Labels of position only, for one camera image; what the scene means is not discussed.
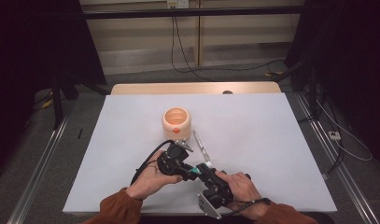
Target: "person's right hand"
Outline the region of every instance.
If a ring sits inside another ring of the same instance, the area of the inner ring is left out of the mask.
[[[227,208],[235,211],[245,205],[245,203],[239,202],[250,202],[262,198],[253,182],[244,173],[240,172],[236,175],[226,175],[221,171],[216,171],[216,175],[227,182],[231,188],[235,202],[228,204]],[[262,217],[266,210],[268,210],[266,203],[256,203],[239,214],[255,221]]]

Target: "human hand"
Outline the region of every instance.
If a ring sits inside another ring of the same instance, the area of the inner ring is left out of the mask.
[[[228,204],[227,208],[235,211],[245,205],[245,203],[239,202],[250,202],[262,198],[256,186],[254,186],[253,182],[244,173],[240,172],[236,175],[226,175],[221,171],[216,171],[215,174],[227,182],[232,191],[234,202]],[[266,210],[268,210],[267,204],[255,203],[239,214],[254,221],[262,217]]]
[[[163,186],[175,184],[183,180],[181,175],[164,175],[158,169],[156,160],[163,151],[157,151],[149,159],[150,164],[143,170],[134,183],[126,189],[126,193],[137,200],[145,200],[149,195],[156,193]]]

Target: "electrical outlet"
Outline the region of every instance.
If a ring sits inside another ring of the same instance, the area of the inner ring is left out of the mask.
[[[190,8],[189,0],[177,0],[177,8]]]
[[[338,132],[329,132],[331,140],[341,140],[341,135]]]
[[[177,8],[177,0],[167,0],[167,8]]]

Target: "gray floor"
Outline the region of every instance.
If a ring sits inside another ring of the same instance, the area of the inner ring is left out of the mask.
[[[252,66],[255,65],[225,65],[220,66],[220,68],[246,68]],[[264,75],[265,71],[282,71],[284,69],[285,66],[280,62],[244,72],[228,70],[198,71],[197,75],[215,81],[260,81],[269,80],[269,77]],[[108,89],[111,89],[116,83],[204,81],[192,73],[182,74],[174,70],[107,76],[107,80]],[[280,87],[287,95],[296,118],[305,118],[306,115],[300,106],[297,93],[292,92],[289,80],[282,81]],[[71,108],[71,105],[74,105],[74,108],[60,143],[57,145],[49,166],[43,175],[34,200],[29,210],[26,211],[27,216],[23,221],[24,223],[78,223],[84,220],[84,217],[64,214],[62,209],[91,139],[91,134],[105,97],[83,87],[78,87],[78,90],[80,95],[75,102],[63,100],[66,112]],[[45,93],[46,91],[41,91],[35,98],[38,99],[44,96]],[[349,124],[346,123],[345,117],[339,113],[337,107],[335,107],[335,110],[340,124],[347,128]],[[32,176],[52,135],[53,121],[52,107],[35,110],[21,141],[18,143],[17,149],[6,166],[3,167],[3,175],[0,177],[0,223],[7,223],[28,180]],[[324,115],[321,115],[320,123],[323,127],[326,127],[326,130],[330,127]],[[325,173],[331,167],[331,161],[323,146],[320,144],[309,121],[301,122],[299,125],[317,161],[320,173]],[[360,156],[367,156],[367,151],[350,136],[344,135],[343,139],[346,148]],[[370,203],[380,223],[380,163],[375,159],[367,162],[358,161],[346,155],[344,164],[359,185],[360,190],[364,193],[367,202]],[[342,179],[336,172],[331,174],[331,178],[326,180],[326,184],[338,207],[338,212],[329,214],[336,223],[366,223],[353,203],[353,199],[348,194]]]

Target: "brown sleeve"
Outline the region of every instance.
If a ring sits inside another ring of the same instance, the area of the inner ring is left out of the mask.
[[[121,189],[100,202],[100,213],[83,224],[135,224],[140,220],[140,209],[143,204],[129,197],[125,192],[126,189]]]
[[[257,224],[317,224],[311,217],[307,217],[297,212],[293,207],[285,204],[271,203],[265,215],[257,222]]]

